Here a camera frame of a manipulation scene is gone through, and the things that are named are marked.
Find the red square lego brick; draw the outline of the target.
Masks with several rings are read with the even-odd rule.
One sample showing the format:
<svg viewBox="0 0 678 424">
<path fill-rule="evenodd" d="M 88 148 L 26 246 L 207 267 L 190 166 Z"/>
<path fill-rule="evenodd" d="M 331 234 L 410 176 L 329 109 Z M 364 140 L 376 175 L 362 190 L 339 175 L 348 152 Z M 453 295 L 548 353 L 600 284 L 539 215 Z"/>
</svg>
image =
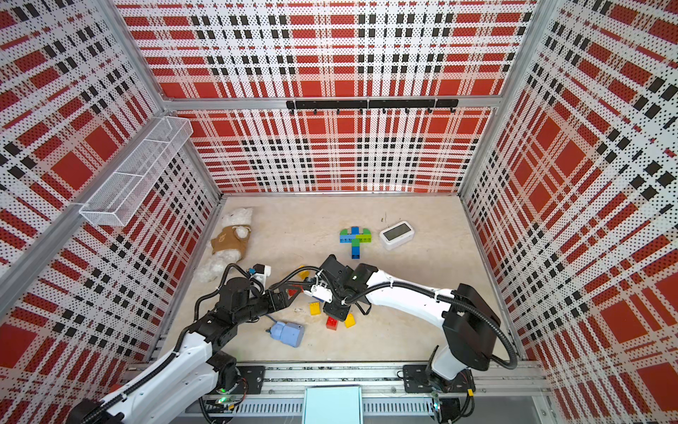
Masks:
<svg viewBox="0 0 678 424">
<path fill-rule="evenodd" d="M 326 321 L 326 328 L 328 330 L 337 330 L 338 321 L 332 317 L 329 317 Z"/>
</svg>

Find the lime green long lego brick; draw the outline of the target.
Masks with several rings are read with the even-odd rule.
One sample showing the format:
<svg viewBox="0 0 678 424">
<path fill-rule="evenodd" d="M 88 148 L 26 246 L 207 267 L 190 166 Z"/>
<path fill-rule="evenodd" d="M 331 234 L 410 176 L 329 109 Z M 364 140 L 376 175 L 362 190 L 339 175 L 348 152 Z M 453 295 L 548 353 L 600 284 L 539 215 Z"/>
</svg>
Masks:
<svg viewBox="0 0 678 424">
<path fill-rule="evenodd" d="M 372 242 L 372 235 L 371 234 L 358 234 L 356 236 L 356 240 L 358 240 L 361 244 L 371 243 Z"/>
</svg>

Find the light blue long lego brick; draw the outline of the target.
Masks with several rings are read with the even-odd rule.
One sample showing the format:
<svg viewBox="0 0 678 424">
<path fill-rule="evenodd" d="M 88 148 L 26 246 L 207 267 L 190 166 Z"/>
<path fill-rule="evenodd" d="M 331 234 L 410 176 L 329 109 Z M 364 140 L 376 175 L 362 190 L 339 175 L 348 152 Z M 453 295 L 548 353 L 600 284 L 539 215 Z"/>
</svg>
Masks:
<svg viewBox="0 0 678 424">
<path fill-rule="evenodd" d="M 344 243 L 344 244 L 345 243 L 351 243 L 354 239 L 355 239 L 354 234 L 346 234 L 346 235 L 341 234 L 340 235 L 340 242 Z"/>
</svg>

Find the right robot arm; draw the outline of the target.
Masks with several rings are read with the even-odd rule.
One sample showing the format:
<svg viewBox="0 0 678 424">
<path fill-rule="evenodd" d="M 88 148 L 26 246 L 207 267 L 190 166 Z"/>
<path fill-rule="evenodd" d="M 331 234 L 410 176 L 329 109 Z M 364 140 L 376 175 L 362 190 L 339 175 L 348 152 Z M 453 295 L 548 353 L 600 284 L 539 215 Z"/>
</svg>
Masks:
<svg viewBox="0 0 678 424">
<path fill-rule="evenodd" d="M 446 344 L 434 348 L 422 384 L 437 392 L 455 390 L 454 381 L 469 370 L 485 372 L 492 363 L 514 370 L 519 362 L 510 338 L 501 330 L 500 318 L 468 284 L 455 290 L 428 287 L 365 263 L 353 269 L 331 254 L 321 266 L 303 266 L 267 291 L 282 294 L 290 304 L 289 289 L 322 301 L 324 313 L 343 323 L 353 307 L 366 316 L 377 306 L 436 327 Z"/>
</svg>

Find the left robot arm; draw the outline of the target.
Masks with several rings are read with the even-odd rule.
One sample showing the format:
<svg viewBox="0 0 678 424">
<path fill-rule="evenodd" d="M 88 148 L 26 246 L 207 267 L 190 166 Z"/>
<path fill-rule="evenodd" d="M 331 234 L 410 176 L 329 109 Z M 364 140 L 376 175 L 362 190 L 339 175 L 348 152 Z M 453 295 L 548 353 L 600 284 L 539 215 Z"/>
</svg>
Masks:
<svg viewBox="0 0 678 424">
<path fill-rule="evenodd" d="M 168 423 L 192 402 L 218 387 L 238 385 L 237 361 L 224 352 L 238 327 L 289 307 L 286 276 L 264 287 L 250 271 L 226 266 L 217 288 L 194 304 L 194 321 L 174 347 L 136 378 L 98 401 L 85 399 L 68 414 L 69 423 Z"/>
</svg>

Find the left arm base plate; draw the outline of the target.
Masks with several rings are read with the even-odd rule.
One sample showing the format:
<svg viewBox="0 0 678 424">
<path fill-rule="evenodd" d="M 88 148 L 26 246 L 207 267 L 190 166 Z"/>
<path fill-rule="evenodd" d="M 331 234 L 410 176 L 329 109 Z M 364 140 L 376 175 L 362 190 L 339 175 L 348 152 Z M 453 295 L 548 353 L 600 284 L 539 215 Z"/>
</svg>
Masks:
<svg viewBox="0 0 678 424">
<path fill-rule="evenodd" d="M 263 366 L 240 366 L 236 367 L 236 374 L 232 385 L 224 387 L 218 383 L 217 387 L 208 396 L 234 396 L 234 395 L 259 395 L 261 394 L 266 368 Z"/>
</svg>

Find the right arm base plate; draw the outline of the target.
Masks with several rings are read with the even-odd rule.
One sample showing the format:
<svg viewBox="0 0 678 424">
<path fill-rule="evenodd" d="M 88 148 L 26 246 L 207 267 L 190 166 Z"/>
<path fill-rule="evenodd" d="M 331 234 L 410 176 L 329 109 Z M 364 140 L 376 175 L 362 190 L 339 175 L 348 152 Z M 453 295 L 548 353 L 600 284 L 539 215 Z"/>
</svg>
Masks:
<svg viewBox="0 0 678 424">
<path fill-rule="evenodd" d="M 404 383 L 404 390 L 409 394 L 439 393 L 467 393 L 475 391 L 476 385 L 471 369 L 464 369 L 453 380 L 445 380 L 434 374 L 428 366 L 422 364 L 404 365 L 399 374 Z"/>
</svg>

